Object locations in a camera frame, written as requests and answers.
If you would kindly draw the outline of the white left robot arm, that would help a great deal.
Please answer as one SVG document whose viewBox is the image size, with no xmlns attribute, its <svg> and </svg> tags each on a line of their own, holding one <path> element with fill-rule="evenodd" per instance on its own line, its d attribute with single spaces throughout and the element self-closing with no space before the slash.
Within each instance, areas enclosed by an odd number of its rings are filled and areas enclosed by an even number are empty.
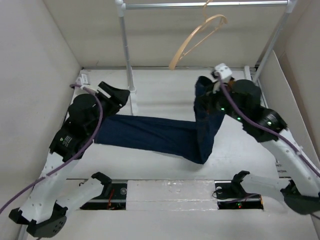
<svg viewBox="0 0 320 240">
<path fill-rule="evenodd" d="M 94 142 L 103 120 L 118 113 L 130 96 L 129 90 L 103 81 L 97 90 L 71 85 L 71 88 L 76 87 L 84 93 L 69 105 L 67 117 L 49 146 L 39 179 L 29 186 L 32 191 L 25 203 L 9 213 L 13 222 L 25 225 L 26 232 L 37 239 L 54 237 L 71 212 L 93 198 L 107 198 L 112 191 L 112 180 L 96 172 L 66 196 L 59 195 L 69 173 Z"/>
</svg>

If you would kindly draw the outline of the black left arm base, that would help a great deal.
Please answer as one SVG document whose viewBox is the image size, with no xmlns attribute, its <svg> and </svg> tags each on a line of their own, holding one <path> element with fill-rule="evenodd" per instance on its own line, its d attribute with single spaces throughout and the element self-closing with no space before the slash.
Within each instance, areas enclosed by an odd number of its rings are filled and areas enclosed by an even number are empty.
<svg viewBox="0 0 320 240">
<path fill-rule="evenodd" d="M 101 194 L 80 207 L 81 210 L 125 210 L 127 202 L 127 182 L 116 182 L 112 184 L 107 195 Z"/>
</svg>

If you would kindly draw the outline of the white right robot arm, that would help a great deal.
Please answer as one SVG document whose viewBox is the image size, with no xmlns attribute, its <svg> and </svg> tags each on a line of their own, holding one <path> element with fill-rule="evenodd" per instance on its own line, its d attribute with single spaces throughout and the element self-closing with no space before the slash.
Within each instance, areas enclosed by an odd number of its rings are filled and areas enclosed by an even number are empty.
<svg viewBox="0 0 320 240">
<path fill-rule="evenodd" d="M 242 129 L 273 155 L 278 172 L 278 177 L 272 178 L 242 170 L 227 186 L 218 187 L 216 196 L 229 199 L 228 206 L 266 196 L 285 203 L 300 215 L 319 212 L 320 170 L 296 144 L 283 118 L 261 105 L 261 96 L 261 89 L 246 79 L 216 81 L 205 92 L 204 102 L 209 110 L 240 122 Z"/>
</svg>

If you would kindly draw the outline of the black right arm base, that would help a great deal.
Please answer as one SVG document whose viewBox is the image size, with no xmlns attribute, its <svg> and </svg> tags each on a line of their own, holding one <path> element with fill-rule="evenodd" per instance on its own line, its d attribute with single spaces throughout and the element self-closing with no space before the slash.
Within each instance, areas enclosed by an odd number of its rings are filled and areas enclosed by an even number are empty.
<svg viewBox="0 0 320 240">
<path fill-rule="evenodd" d="M 215 180 L 212 197 L 218 210 L 264 210 L 262 196 L 246 193 L 240 185 L 231 180 Z"/>
</svg>

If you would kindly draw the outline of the dark blue denim trousers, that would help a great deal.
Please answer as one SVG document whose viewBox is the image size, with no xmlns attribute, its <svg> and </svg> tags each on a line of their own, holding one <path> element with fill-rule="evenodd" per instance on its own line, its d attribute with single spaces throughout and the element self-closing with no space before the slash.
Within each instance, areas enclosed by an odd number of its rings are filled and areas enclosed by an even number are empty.
<svg viewBox="0 0 320 240">
<path fill-rule="evenodd" d="M 179 156 L 203 165 L 212 153 L 225 116 L 209 108 L 214 85 L 206 76 L 197 79 L 194 121 L 116 114 L 103 121 L 94 142 Z"/>
</svg>

